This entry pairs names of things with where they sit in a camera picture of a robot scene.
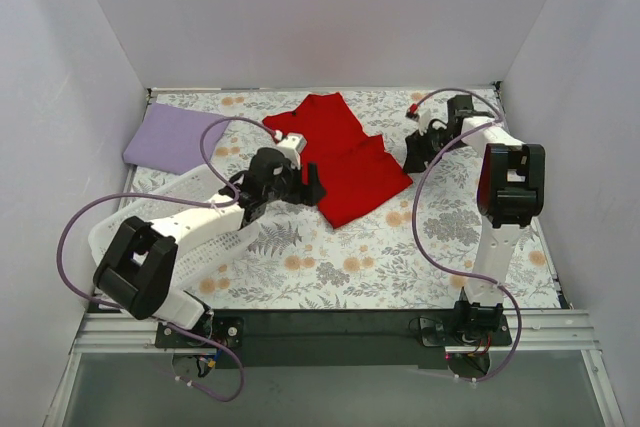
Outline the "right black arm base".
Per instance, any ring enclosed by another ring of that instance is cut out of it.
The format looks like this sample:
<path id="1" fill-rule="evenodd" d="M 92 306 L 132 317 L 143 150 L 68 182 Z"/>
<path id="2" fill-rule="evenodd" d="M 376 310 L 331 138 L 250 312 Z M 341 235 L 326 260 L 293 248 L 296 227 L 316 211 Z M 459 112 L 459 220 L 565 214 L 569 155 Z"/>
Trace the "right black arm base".
<path id="1" fill-rule="evenodd" d="M 447 367 L 457 376 L 479 380 L 490 373 L 490 349 L 510 347 L 512 335 L 503 306 L 458 300 L 452 309 L 429 310 L 408 322 L 423 347 L 458 347 L 445 352 Z"/>

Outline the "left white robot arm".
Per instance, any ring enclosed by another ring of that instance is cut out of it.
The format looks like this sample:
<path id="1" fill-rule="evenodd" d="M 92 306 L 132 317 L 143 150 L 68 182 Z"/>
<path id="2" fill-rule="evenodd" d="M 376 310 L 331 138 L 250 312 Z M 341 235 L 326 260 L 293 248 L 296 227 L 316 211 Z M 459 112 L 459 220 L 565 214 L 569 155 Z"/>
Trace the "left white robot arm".
<path id="1" fill-rule="evenodd" d="M 213 324 L 205 304 L 174 282 L 176 265 L 247 229 L 273 202 L 315 206 L 325 195 L 317 165 L 303 165 L 296 148 L 285 142 L 262 147 L 209 200 L 188 200 L 184 210 L 163 218 L 122 220 L 98 258 L 93 284 L 135 319 L 175 324 L 188 345 L 203 346 Z"/>

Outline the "red t shirt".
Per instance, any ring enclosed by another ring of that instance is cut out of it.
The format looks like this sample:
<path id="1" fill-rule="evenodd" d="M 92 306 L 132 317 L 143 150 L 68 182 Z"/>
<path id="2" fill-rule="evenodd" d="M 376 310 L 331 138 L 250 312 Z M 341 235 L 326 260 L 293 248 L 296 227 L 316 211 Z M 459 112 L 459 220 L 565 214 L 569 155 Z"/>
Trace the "red t shirt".
<path id="1" fill-rule="evenodd" d="M 302 163 L 318 167 L 326 196 L 317 208 L 334 229 L 370 213 L 412 184 L 386 151 L 383 137 L 367 135 L 339 93 L 310 94 L 295 110 L 267 116 L 263 124 L 305 137 Z"/>

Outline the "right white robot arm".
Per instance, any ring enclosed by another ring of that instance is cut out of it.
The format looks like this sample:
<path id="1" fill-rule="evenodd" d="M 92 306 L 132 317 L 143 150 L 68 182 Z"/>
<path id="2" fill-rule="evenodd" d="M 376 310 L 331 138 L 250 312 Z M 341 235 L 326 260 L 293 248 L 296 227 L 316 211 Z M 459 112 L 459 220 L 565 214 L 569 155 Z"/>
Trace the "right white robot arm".
<path id="1" fill-rule="evenodd" d="M 475 99 L 487 100 L 464 89 L 453 90 L 447 100 L 447 118 L 434 119 L 418 112 L 431 96 L 412 104 L 406 117 L 417 130 L 405 138 L 405 173 L 420 173 L 420 194 L 427 177 L 444 155 L 464 146 L 482 157 L 476 204 L 482 220 L 480 243 L 473 270 L 459 275 L 467 279 L 461 298 L 450 314 L 454 336 L 475 344 L 500 328 L 504 282 L 516 244 L 544 205 L 546 153 L 539 144 L 527 144 L 511 136 L 501 111 L 474 107 Z"/>

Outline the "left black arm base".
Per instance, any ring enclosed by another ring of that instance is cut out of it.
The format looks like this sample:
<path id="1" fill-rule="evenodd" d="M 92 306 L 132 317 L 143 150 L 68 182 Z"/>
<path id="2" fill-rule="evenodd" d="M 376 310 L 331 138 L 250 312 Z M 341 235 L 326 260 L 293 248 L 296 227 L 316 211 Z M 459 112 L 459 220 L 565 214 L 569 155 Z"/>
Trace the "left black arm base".
<path id="1" fill-rule="evenodd" d="M 236 351 L 242 346 L 244 327 L 242 317 L 208 313 L 197 321 L 191 333 Z M 220 358 L 225 356 L 217 347 L 185 336 L 162 324 L 157 327 L 154 346 L 165 351 L 174 350 L 172 366 L 183 368 L 185 375 L 196 375 L 200 379 L 215 370 Z"/>

